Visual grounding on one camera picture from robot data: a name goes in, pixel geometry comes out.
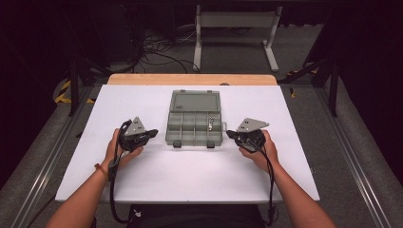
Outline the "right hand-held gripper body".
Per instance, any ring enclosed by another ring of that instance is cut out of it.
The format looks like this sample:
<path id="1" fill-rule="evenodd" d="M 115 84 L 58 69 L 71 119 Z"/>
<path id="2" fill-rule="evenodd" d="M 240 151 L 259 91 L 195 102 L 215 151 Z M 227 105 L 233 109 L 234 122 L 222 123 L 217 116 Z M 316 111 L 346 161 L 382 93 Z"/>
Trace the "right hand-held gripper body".
<path id="1" fill-rule="evenodd" d="M 262 128 L 269 123 L 251 118 L 245 118 L 237 128 L 238 136 L 243 148 L 249 153 L 259 151 L 265 144 L 265 137 L 262 134 Z"/>

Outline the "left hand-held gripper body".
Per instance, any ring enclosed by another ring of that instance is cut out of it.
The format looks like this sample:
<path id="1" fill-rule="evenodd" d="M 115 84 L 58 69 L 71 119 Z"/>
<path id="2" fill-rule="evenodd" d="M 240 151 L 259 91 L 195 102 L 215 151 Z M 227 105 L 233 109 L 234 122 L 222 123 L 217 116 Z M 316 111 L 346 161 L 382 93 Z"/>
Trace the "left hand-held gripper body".
<path id="1" fill-rule="evenodd" d="M 139 117 L 124 122 L 119 130 L 118 144 L 125 151 L 133 151 L 134 149 L 145 145 L 145 137 L 147 136 L 144 125 Z"/>

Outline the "person's right hand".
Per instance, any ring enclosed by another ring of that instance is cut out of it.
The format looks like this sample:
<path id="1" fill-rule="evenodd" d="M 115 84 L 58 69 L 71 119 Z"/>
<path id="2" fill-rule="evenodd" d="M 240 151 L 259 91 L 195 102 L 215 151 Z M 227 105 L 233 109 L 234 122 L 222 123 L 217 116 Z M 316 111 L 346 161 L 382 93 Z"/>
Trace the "person's right hand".
<path id="1" fill-rule="evenodd" d="M 249 153 L 243 147 L 240 147 L 239 151 L 245 158 L 252 160 L 257 167 L 265 172 L 269 174 L 272 174 L 272 172 L 277 173 L 281 168 L 277 148 L 267 130 L 263 130 L 262 134 L 265 137 L 265 144 L 261 149 L 262 152 Z"/>

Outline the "person's left hand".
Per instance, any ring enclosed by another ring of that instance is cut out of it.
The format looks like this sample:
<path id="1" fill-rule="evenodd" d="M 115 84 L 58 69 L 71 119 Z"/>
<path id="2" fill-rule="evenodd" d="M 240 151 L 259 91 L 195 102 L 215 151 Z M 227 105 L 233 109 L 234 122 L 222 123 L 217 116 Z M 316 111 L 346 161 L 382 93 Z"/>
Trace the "person's left hand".
<path id="1" fill-rule="evenodd" d="M 111 140 L 109 141 L 109 143 L 107 145 L 105 158 L 101 163 L 101 166 L 105 170 L 108 170 L 108 165 L 111 161 L 114 160 L 115 154 L 121 155 L 122 153 L 124 153 L 124 150 L 117 143 L 118 136 L 119 136 L 119 129 L 116 128 L 113 132 L 113 136 L 112 136 Z M 126 154 L 125 156 L 123 156 L 122 158 L 120 158 L 119 168 L 126 166 L 134 158 L 138 157 L 143 152 L 143 150 L 144 150 L 144 148 L 142 146 L 138 147 L 135 150 L 133 150 L 132 152 L 130 152 L 130 153 Z"/>

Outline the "grey translucent compartment box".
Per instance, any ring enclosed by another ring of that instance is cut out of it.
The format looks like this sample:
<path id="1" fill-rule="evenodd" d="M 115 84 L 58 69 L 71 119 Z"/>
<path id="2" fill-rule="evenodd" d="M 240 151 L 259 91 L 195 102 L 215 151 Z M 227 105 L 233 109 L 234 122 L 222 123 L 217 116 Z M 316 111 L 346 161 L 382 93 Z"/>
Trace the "grey translucent compartment box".
<path id="1" fill-rule="evenodd" d="M 208 131 L 208 118 L 214 118 Z M 165 141 L 174 148 L 222 144 L 221 95 L 214 90 L 174 90 L 169 107 Z"/>

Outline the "yellow and black floor tape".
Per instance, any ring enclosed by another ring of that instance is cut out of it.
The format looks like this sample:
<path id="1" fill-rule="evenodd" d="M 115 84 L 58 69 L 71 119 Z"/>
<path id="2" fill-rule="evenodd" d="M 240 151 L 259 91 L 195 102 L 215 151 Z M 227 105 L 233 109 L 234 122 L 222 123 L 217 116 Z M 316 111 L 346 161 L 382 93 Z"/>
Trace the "yellow and black floor tape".
<path id="1" fill-rule="evenodd" d="M 298 72 L 298 70 L 292 70 L 292 71 L 289 71 L 289 72 L 287 72 L 287 74 L 286 74 L 286 77 L 288 78 L 288 77 L 291 77 L 291 76 L 293 76 L 294 74 L 296 74 Z M 313 70 L 311 70 L 311 71 L 309 71 L 308 72 L 308 75 L 313 75 L 313 76 L 315 76 L 317 74 L 317 69 L 313 69 Z M 290 95 L 291 95 L 291 98 L 296 98 L 296 96 L 297 96 L 297 94 L 296 94 L 296 92 L 295 92 L 295 90 L 291 87 L 291 88 L 289 88 L 289 91 L 290 91 Z"/>
<path id="2" fill-rule="evenodd" d="M 62 87 L 61 90 L 59 92 L 59 94 L 56 96 L 56 98 L 54 99 L 54 102 L 56 104 L 70 104 L 72 102 L 72 100 L 70 98 L 66 98 L 65 95 L 67 93 L 67 90 L 70 86 L 70 80 L 66 80 Z"/>

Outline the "aluminium rail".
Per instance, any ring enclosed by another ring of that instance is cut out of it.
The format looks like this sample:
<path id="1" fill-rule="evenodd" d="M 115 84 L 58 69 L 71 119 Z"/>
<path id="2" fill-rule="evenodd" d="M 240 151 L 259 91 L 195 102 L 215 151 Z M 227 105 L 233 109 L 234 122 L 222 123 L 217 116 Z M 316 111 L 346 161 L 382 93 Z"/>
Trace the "aluminium rail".
<path id="1" fill-rule="evenodd" d="M 62 151 L 67 145 L 67 137 L 77 122 L 82 109 L 85 107 L 86 100 L 89 98 L 91 91 L 92 88 L 90 86 L 85 86 L 79 93 L 80 98 L 76 111 L 71 116 L 67 117 L 61 132 L 57 135 L 56 142 L 52 146 L 44 165 L 41 167 L 38 175 L 35 177 L 26 199 L 24 200 L 18 214 L 11 224 L 11 228 L 28 227 L 32 212 L 41 198 L 46 186 L 48 185 L 48 181 L 62 154 Z"/>
<path id="2" fill-rule="evenodd" d="M 346 160 L 347 165 L 354 177 L 355 184 L 360 192 L 361 197 L 364 199 L 375 226 L 377 228 L 392 228 L 371 183 L 369 182 L 358 158 L 355 155 L 352 145 L 347 139 L 340 121 L 333 115 L 328 106 L 329 101 L 325 91 L 322 88 L 315 88 L 315 93 L 331 123 L 332 128 L 336 133 L 336 137 L 342 148 L 343 157 Z"/>

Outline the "person's dark clothing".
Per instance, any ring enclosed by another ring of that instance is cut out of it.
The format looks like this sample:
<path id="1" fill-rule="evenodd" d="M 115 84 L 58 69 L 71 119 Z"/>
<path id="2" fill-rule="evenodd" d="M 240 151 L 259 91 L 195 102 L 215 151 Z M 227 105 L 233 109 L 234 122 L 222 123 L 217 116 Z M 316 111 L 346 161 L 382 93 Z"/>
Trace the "person's dark clothing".
<path id="1" fill-rule="evenodd" d="M 255 204 L 132 205 L 127 228 L 265 228 Z"/>

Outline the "black metal stand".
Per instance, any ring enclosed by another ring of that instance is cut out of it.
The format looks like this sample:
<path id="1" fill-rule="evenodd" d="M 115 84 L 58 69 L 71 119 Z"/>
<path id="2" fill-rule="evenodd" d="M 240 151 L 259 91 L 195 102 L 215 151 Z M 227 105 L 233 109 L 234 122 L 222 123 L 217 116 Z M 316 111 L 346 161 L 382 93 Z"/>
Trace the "black metal stand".
<path id="1" fill-rule="evenodd" d="M 99 71 L 101 77 L 109 77 L 113 72 L 81 56 L 71 58 L 68 61 L 68 65 L 71 94 L 69 117 L 72 117 L 78 110 L 80 104 L 79 82 L 82 82 L 84 86 L 93 86 L 95 84 L 96 76 L 90 71 L 92 68 Z"/>
<path id="2" fill-rule="evenodd" d="M 336 117 L 336 94 L 339 76 L 338 59 L 323 59 L 311 63 L 298 71 L 291 71 L 289 76 L 279 80 L 278 83 L 290 84 L 313 70 L 317 72 L 311 81 L 313 87 L 323 87 L 327 81 L 330 81 L 328 106 L 332 115 Z"/>

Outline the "white metal stand frame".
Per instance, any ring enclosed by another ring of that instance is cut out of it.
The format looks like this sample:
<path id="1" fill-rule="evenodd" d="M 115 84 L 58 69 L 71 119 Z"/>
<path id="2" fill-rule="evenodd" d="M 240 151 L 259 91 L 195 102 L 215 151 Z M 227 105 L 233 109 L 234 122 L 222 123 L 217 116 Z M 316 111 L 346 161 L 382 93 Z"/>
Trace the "white metal stand frame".
<path id="1" fill-rule="evenodd" d="M 262 41 L 267 61 L 273 72 L 278 72 L 278 63 L 272 45 L 278 28 L 282 7 L 270 11 L 202 11 L 197 5 L 195 16 L 196 43 L 193 69 L 199 70 L 202 61 L 202 28 L 259 28 L 268 29 L 269 37 Z"/>

